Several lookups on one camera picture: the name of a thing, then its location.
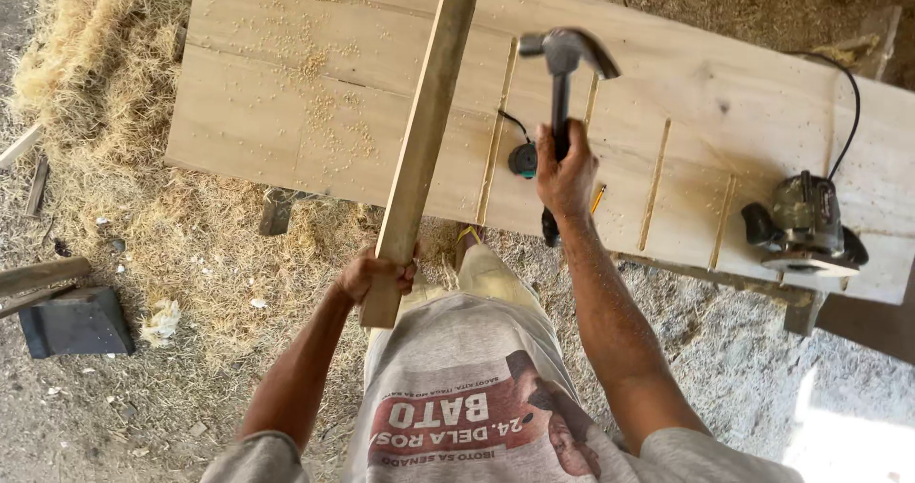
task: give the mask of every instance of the khaki shorts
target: khaki shorts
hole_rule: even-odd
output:
[[[512,304],[520,304],[533,313],[540,313],[544,318],[547,317],[540,305],[540,297],[537,292],[518,279],[508,265],[487,245],[477,244],[467,249],[460,272],[457,274],[457,287],[462,292],[480,297],[494,297]],[[413,282],[413,291],[401,299],[397,318],[400,319],[407,310],[448,293],[449,291],[443,286],[432,284],[417,273]],[[374,327],[368,332],[370,344],[381,331],[382,329]]]

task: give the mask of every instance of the foot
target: foot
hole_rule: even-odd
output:
[[[455,270],[460,272],[461,264],[464,262],[464,255],[471,247],[483,243],[483,227],[475,224],[461,224],[460,233],[457,235],[457,245],[455,246]]]

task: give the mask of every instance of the power cord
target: power cord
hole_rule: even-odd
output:
[[[524,124],[521,124],[520,121],[519,121],[518,119],[515,119],[513,116],[509,115],[508,113],[506,113],[506,112],[504,112],[504,111],[502,111],[502,110],[499,110],[499,111],[498,111],[498,114],[499,114],[499,115],[502,115],[503,117],[505,117],[505,118],[508,119],[509,121],[512,121],[512,122],[514,122],[515,124],[518,124],[518,127],[520,128],[520,132],[524,133],[524,139],[527,140],[528,143],[533,143],[533,142],[531,141],[531,138],[527,136],[527,128],[525,128],[525,127],[524,127]]]
[[[858,121],[861,119],[861,92],[858,90],[857,83],[855,83],[855,81],[854,81],[854,75],[852,74],[852,72],[850,70],[848,70],[848,68],[846,66],[842,65],[841,63],[832,59],[831,57],[820,54],[820,53],[811,53],[808,51],[785,51],[783,53],[785,55],[792,55],[792,56],[813,56],[813,57],[820,58],[824,62],[829,63],[830,65],[835,66],[836,68],[838,68],[839,70],[844,72],[844,74],[846,76],[848,76],[848,80],[851,81],[851,83],[852,83],[852,90],[854,91],[854,123],[852,124],[852,132],[848,135],[848,140],[845,141],[845,147],[842,149],[842,152],[839,154],[839,157],[835,159],[835,164],[833,165],[833,170],[829,171],[829,177],[826,178],[829,181],[832,181],[833,176],[835,175],[835,172],[837,170],[839,170],[839,164],[842,162],[842,159],[845,158],[845,153],[848,152],[848,147],[851,146],[851,144],[852,144],[852,139],[854,138],[854,134],[857,132]]]

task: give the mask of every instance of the hammer handle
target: hammer handle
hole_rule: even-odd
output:
[[[569,79],[563,74],[553,78],[553,139],[556,147],[556,161],[562,161],[569,152]],[[559,226],[553,212],[543,208],[540,219],[543,226],[543,239],[548,247],[559,244]]]

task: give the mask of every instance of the hammer head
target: hammer head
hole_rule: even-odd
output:
[[[520,37],[521,57],[546,56],[546,67],[552,76],[575,72],[578,60],[584,59],[601,80],[620,76],[620,67],[604,46],[589,33],[575,28],[558,27],[545,34],[524,34]]]

